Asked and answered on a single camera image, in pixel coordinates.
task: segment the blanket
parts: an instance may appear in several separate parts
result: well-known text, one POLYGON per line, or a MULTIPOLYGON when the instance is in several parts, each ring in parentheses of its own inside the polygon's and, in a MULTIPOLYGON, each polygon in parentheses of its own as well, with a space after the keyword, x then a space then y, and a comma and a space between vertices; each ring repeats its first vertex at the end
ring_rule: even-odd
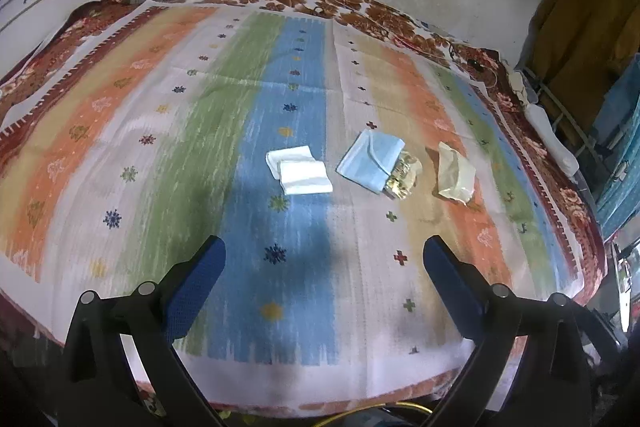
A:
POLYGON ((309 415, 447 383, 470 347, 420 266, 430 235, 521 296, 583 298, 603 270, 590 215, 550 188, 498 77, 471 80, 449 49, 443 67, 303 13, 142 5, 5 117, 2 291, 63 342, 84 289, 159 280, 216 233, 225 272, 176 344, 212 402, 309 415), (425 167, 407 200, 335 174, 367 127, 425 167), (467 206, 437 195, 440 141, 478 170, 467 206), (264 154, 299 144, 333 194, 281 194, 264 154))

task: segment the yellow cable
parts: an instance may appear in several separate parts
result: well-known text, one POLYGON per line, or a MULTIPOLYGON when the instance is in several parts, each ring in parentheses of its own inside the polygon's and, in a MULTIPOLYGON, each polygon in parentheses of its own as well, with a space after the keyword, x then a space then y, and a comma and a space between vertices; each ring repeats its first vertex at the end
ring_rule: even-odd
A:
POLYGON ((413 402, 396 402, 394 404, 389 404, 389 407, 407 407, 408 409, 417 409, 427 414, 433 414, 433 411, 428 407, 413 402))
POLYGON ((341 412, 340 414, 336 414, 335 416, 331 416, 329 418, 326 418, 322 421, 319 421, 318 423, 314 423, 312 427, 324 427, 325 425, 328 425, 329 423, 331 423, 334 420, 338 420, 340 418, 344 418, 345 416, 348 416, 350 414, 353 414, 355 412, 360 412, 360 411, 364 411, 366 409, 377 409, 379 407, 384 407, 385 404, 384 403, 379 403, 377 405, 368 405, 366 407, 358 407, 357 409, 353 409, 351 411, 347 411, 347 412, 341 412))
POLYGON ((379 403, 377 405, 369 405, 367 407, 358 407, 357 409, 353 409, 347 412, 341 412, 340 414, 336 414, 334 416, 321 420, 318 423, 314 423, 312 427, 324 427, 325 425, 329 425, 329 423, 332 423, 335 420, 339 420, 340 418, 344 418, 345 416, 348 416, 350 414, 354 414, 356 412, 364 411, 367 409, 378 409, 380 407, 391 407, 391 408, 401 407, 404 409, 415 409, 427 414, 431 414, 433 412, 428 407, 425 407, 423 405, 413 403, 413 402, 379 403))

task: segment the blue stripe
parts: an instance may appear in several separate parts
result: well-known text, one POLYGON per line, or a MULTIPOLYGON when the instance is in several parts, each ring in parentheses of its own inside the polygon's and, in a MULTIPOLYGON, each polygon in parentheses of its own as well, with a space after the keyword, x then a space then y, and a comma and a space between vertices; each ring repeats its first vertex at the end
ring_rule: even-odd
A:
POLYGON ((506 159, 510 169, 514 172, 518 182, 526 191, 527 196, 529 197, 529 201, 532 202, 532 209, 534 215, 536 216, 538 229, 542 233, 542 239, 545 242, 547 255, 552 260, 550 264, 554 272, 554 277, 556 279, 556 288, 558 289, 558 291, 560 291, 562 288, 566 288, 569 284, 569 281, 571 280, 571 277, 569 276, 569 267, 567 265, 566 259, 564 258, 564 254, 562 253, 562 249, 558 244, 556 235, 553 232, 548 216, 544 211, 544 206, 540 195, 535 190, 535 188, 533 188, 529 177, 524 171, 524 167, 522 166, 519 156, 508 143, 508 140, 504 136, 504 133, 502 132, 500 127, 498 127, 494 116, 489 110, 487 110, 486 105, 484 105, 484 103, 480 100, 473 87, 456 75, 453 75, 453 77, 456 79, 456 85, 458 86, 460 91, 467 95, 467 101, 469 102, 471 108, 473 108, 476 115, 478 115, 478 118, 481 118, 482 121, 489 124, 489 126, 491 126, 492 128, 492 131, 494 132, 494 136, 498 138, 497 142, 500 146, 500 149, 502 150, 502 155, 506 159))
POLYGON ((327 225, 330 194, 290 196, 285 198, 288 209, 277 211, 270 207, 271 199, 284 196, 265 162, 267 151, 305 144, 316 159, 324 160, 325 28, 324 21, 287 20, 245 124, 220 230, 226 267, 209 298, 211 358, 337 363, 327 225), (297 109, 287 111, 285 104, 297 109), (292 136, 279 133, 283 127, 290 128, 292 136), (265 260, 265 249, 273 245, 286 249, 286 261, 265 260), (269 321, 261 314, 270 303, 282 307, 280 320, 269 321))

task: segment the folded white cloth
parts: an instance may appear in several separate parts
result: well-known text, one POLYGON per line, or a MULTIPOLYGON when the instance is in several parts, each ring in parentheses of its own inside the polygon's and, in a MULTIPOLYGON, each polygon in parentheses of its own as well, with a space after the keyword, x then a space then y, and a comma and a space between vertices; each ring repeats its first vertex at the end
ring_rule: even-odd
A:
POLYGON ((308 145, 269 151, 267 165, 286 196, 290 194, 321 194, 333 192, 324 163, 316 161, 308 145))
POLYGON ((324 163, 316 160, 280 162, 280 185, 290 194, 321 194, 334 190, 324 163))
POLYGON ((309 146, 303 145, 302 147, 292 147, 291 149, 269 151, 266 159, 273 178, 279 180, 280 170, 278 169, 278 164, 280 162, 314 160, 314 157, 311 156, 309 146))

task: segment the blue towel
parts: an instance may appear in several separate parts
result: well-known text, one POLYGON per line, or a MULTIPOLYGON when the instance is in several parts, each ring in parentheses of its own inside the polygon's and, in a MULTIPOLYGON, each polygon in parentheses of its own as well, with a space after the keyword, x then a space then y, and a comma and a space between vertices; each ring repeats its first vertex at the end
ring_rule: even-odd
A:
POLYGON ((348 180, 380 194, 403 147, 404 141, 396 136, 366 129, 335 170, 348 180))

